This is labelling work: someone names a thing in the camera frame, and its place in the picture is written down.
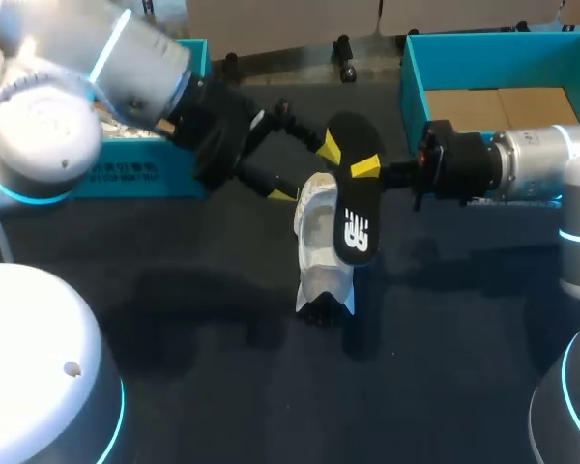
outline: blue led ring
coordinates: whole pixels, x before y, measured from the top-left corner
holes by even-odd
[[[565,397],[565,404],[567,405],[569,414],[571,415],[573,422],[576,424],[576,427],[578,427],[578,430],[580,431],[580,418],[578,418],[576,411],[573,409],[573,404],[571,404],[571,398],[569,397],[569,390],[567,389],[567,380],[566,380],[567,358],[569,356],[569,350],[571,349],[571,345],[573,345],[573,341],[576,339],[577,336],[578,333],[569,342],[569,345],[565,350],[565,354],[563,355],[563,364],[561,365],[561,385],[563,386],[563,396]]]

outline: cable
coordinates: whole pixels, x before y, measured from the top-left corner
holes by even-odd
[[[116,119],[118,122],[121,122],[122,124],[126,125],[130,124],[126,121],[123,122],[124,119],[122,115],[120,115],[118,111],[116,111],[114,105],[109,101],[109,99],[105,96],[105,94],[101,91],[101,89],[97,85],[93,84],[84,76],[78,73],[64,69],[33,72],[29,75],[25,75],[23,77],[16,79],[10,84],[1,87],[0,104],[10,99],[15,94],[47,84],[66,85],[68,87],[72,85],[77,85],[77,87],[79,87],[80,89],[83,88],[86,89],[87,91],[92,91],[92,93],[94,93],[99,102],[110,112],[110,114],[114,117],[114,119]],[[13,252],[9,244],[9,239],[4,230],[4,227],[2,226],[1,221],[0,221],[0,254],[2,255],[2,260],[5,263],[14,262]]]

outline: robotic arm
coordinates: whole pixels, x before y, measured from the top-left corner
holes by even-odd
[[[419,150],[416,209],[426,193],[498,202],[562,202],[562,286],[580,300],[580,124],[505,130],[484,143],[480,133],[456,133],[449,122],[425,126]]]

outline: cardboard box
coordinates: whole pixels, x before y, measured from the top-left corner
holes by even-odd
[[[426,91],[432,120],[457,131],[503,131],[578,124],[563,88]]]
[[[432,120],[448,119],[456,131],[502,131],[508,119],[498,90],[435,90],[425,92]]]

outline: black wheel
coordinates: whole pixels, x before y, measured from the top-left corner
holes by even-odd
[[[357,70],[354,66],[348,65],[339,71],[339,77],[344,84],[357,82]]]

